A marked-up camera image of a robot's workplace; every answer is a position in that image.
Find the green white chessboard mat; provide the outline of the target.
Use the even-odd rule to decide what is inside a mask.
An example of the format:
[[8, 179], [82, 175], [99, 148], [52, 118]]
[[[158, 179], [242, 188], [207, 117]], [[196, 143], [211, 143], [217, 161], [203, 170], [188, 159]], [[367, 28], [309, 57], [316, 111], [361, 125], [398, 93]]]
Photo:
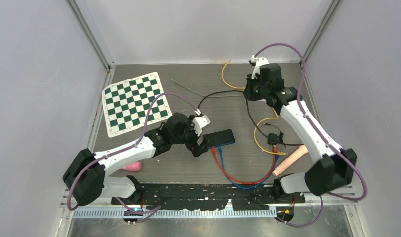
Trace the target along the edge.
[[149, 107], [147, 124], [164, 121], [171, 116], [159, 75], [151, 72], [111, 84], [102, 91], [102, 106], [107, 136], [117, 137], [142, 128]]

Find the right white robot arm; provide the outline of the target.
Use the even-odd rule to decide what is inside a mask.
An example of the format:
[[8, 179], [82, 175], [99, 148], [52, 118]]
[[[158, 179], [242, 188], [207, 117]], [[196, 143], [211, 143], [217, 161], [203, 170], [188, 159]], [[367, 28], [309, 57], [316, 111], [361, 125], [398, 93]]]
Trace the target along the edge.
[[286, 87], [281, 68], [264, 57], [250, 58], [254, 66], [247, 75], [244, 96], [248, 101], [265, 100], [297, 133], [313, 160], [306, 172], [278, 177], [273, 183], [273, 196], [278, 202], [287, 202], [293, 193], [310, 192], [320, 196], [351, 183], [352, 165], [357, 154], [344, 149], [329, 138], [307, 108], [295, 87]]

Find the beige cylinder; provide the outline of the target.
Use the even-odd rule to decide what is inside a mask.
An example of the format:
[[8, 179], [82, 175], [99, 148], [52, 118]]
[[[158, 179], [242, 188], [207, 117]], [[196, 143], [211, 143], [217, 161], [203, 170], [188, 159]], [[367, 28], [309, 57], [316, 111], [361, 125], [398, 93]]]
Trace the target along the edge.
[[293, 153], [291, 153], [282, 163], [280, 163], [272, 172], [277, 177], [286, 171], [290, 166], [297, 162], [303, 155], [308, 153], [305, 145], [299, 146]]

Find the black network switch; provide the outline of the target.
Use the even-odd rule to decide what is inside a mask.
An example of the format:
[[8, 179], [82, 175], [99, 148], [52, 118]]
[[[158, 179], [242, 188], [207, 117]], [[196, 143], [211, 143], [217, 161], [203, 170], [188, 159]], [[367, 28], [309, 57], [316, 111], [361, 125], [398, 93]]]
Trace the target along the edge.
[[235, 138], [231, 129], [205, 134], [203, 139], [207, 140], [209, 148], [235, 143]]

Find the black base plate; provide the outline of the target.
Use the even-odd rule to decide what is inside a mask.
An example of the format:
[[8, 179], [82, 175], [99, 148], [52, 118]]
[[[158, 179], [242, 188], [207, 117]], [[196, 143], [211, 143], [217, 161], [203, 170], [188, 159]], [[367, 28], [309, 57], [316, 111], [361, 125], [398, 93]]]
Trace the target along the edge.
[[235, 211], [265, 210], [270, 204], [291, 207], [292, 202], [305, 203], [305, 197], [298, 193], [276, 197], [271, 185], [261, 185], [244, 190], [230, 184], [218, 183], [145, 183], [128, 199], [126, 205], [146, 206], [153, 209], [161, 206], [162, 210], [222, 210], [231, 204]]

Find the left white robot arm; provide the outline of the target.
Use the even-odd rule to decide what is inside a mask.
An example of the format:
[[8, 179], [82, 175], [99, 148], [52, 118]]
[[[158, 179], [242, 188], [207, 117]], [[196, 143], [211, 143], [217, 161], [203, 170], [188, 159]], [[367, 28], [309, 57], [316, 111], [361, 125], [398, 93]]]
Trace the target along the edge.
[[138, 204], [143, 192], [136, 179], [111, 175], [126, 165], [168, 152], [176, 144], [185, 145], [194, 157], [202, 155], [209, 150], [208, 140], [198, 143], [198, 139], [209, 124], [206, 115], [175, 113], [160, 127], [144, 131], [132, 142], [101, 152], [88, 148], [79, 151], [62, 177], [69, 189], [68, 209], [89, 205], [98, 198], [125, 199]]

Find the black power adapter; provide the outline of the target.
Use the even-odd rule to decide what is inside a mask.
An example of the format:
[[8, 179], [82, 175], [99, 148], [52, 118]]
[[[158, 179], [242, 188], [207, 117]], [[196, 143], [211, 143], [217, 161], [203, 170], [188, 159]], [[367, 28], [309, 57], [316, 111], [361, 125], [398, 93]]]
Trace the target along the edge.
[[276, 133], [269, 133], [267, 136], [267, 144], [269, 145], [276, 145], [276, 144], [283, 144], [283, 133], [280, 132], [279, 134]]

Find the pink cylinder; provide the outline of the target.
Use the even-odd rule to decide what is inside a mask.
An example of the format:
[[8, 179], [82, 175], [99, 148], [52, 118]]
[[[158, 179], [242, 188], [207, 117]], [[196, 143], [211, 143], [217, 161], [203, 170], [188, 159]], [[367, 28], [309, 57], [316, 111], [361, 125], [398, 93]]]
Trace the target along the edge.
[[128, 164], [121, 168], [121, 170], [130, 171], [130, 172], [137, 172], [137, 171], [140, 171], [141, 169], [142, 169], [142, 163], [139, 161], [133, 162], [133, 163]]

